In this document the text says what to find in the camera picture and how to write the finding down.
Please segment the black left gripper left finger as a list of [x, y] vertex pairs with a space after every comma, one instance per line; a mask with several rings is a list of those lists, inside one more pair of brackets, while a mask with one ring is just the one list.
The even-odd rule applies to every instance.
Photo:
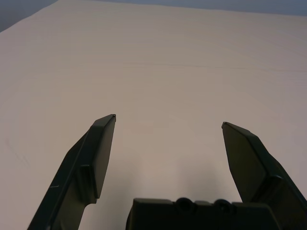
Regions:
[[77, 230], [85, 208], [99, 199], [116, 115], [97, 119], [62, 161], [28, 229]]

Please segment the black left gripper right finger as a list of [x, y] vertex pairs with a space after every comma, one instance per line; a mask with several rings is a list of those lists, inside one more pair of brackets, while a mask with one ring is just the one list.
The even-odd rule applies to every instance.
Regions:
[[266, 204], [283, 230], [307, 228], [307, 201], [258, 136], [222, 124], [228, 165], [242, 202]]

